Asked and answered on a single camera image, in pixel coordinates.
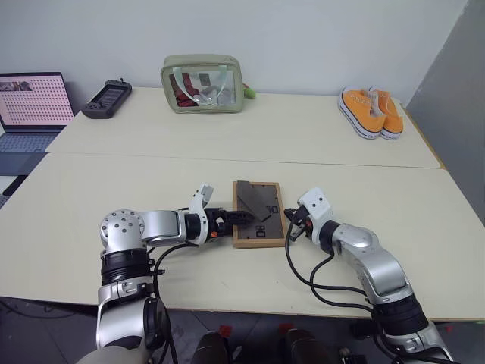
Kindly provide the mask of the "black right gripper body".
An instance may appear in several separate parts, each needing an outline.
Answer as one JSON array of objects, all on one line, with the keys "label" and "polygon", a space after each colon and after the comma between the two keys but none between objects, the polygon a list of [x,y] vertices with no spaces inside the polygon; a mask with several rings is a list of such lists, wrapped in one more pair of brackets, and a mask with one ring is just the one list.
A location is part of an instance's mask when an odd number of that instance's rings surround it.
[{"label": "black right gripper body", "polygon": [[304,206],[298,207],[298,216],[302,219],[302,224],[300,226],[295,226],[293,232],[291,233],[292,238],[298,238],[304,235],[307,238],[311,238],[311,233],[313,231],[313,223],[310,219],[310,213]]}]

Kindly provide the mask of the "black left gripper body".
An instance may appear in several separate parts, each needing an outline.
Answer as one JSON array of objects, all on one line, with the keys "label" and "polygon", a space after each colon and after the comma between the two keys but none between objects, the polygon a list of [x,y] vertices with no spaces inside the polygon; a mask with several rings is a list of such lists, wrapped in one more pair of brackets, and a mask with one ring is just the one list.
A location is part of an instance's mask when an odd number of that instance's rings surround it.
[{"label": "black left gripper body", "polygon": [[232,235],[230,212],[221,208],[207,208],[205,214],[208,222],[208,239]]}]

